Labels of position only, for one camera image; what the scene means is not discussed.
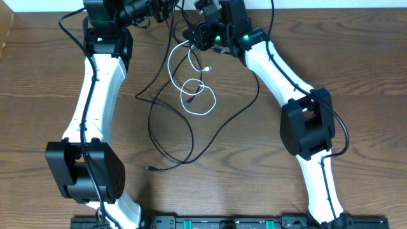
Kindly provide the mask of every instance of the white background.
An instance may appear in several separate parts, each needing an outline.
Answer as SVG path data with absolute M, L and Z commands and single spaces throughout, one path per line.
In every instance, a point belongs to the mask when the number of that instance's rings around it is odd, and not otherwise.
M 74 11 L 83 0 L 4 0 L 14 12 Z M 194 10 L 195 0 L 185 0 L 185 9 Z M 398 8 L 407 0 L 274 0 L 277 9 L 288 8 Z M 269 0 L 245 0 L 247 9 L 271 8 Z

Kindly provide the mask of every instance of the wood grain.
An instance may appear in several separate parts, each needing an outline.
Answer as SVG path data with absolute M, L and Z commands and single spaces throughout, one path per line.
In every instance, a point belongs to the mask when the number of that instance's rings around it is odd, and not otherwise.
M 67 228 L 70 217 L 93 211 L 60 196 L 45 161 L 48 141 L 58 141 L 69 124 L 83 80 L 81 51 L 59 29 L 62 13 L 19 13 L 0 61 L 0 227 Z M 82 14 L 65 22 L 82 39 Z M 253 24 L 267 28 L 270 12 L 250 11 Z M 351 136 L 348 153 L 333 160 L 336 190 L 353 215 L 390 219 L 407 228 L 407 10 L 277 10 L 272 39 L 283 59 L 314 87 L 326 87 Z M 169 164 L 147 133 L 149 104 L 134 99 L 158 70 L 168 36 L 165 25 L 131 29 L 134 52 L 120 88 L 113 120 L 113 149 L 126 167 L 126 190 L 148 211 L 179 215 L 281 215 L 305 212 L 308 196 L 300 167 L 279 137 L 280 109 L 261 83 L 256 103 L 218 135 L 192 165 L 152 173 L 146 165 Z M 218 105 L 207 116 L 186 115 L 197 155 L 219 126 L 256 95 L 256 83 L 237 59 L 198 53 L 213 72 L 204 80 Z M 184 52 L 174 57 L 180 59 Z M 196 76 L 187 63 L 180 81 Z M 162 72 L 145 94 L 167 80 Z M 172 87 L 161 99 L 182 110 Z M 197 98 L 192 109 L 210 106 Z M 175 156 L 191 146 L 178 117 L 156 108 L 154 127 Z M 336 126 L 334 149 L 343 146 Z

